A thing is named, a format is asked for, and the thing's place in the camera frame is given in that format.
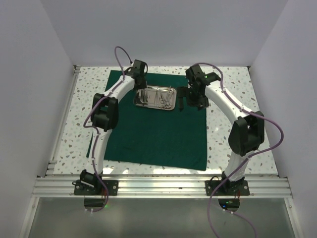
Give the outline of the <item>green surgical cloth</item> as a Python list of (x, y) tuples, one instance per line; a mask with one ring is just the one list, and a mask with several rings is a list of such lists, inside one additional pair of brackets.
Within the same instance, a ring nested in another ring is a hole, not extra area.
[[(121, 75), (110, 74), (106, 90)], [(175, 88), (187, 86), (183, 76), (146, 74), (146, 83)], [(135, 91), (128, 92), (118, 104), (119, 119), (113, 129), (104, 160), (178, 167), (204, 171), (207, 167), (206, 110), (185, 106), (179, 111), (137, 107)]]

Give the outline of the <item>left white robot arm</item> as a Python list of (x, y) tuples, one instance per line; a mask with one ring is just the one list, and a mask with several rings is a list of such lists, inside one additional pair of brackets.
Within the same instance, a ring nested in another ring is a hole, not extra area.
[(146, 88), (147, 70), (145, 62), (134, 60), (108, 90), (94, 95), (92, 110), (84, 121), (84, 127), (96, 132), (92, 137), (88, 163), (76, 182), (74, 194), (108, 195), (102, 181), (103, 161), (109, 137), (118, 123), (118, 104), (128, 92)]

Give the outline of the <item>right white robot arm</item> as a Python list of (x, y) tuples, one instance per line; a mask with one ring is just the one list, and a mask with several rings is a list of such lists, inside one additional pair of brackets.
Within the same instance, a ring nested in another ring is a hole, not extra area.
[(208, 186), (215, 195), (235, 195), (247, 185), (245, 170), (251, 156), (264, 142), (264, 119), (260, 111), (251, 112), (224, 87), (223, 73), (204, 73), (199, 64), (186, 71), (188, 85), (177, 88), (177, 100), (182, 111), (185, 105), (205, 109), (214, 102), (230, 121), (228, 137), (231, 149), (228, 166), (221, 180), (210, 181)]

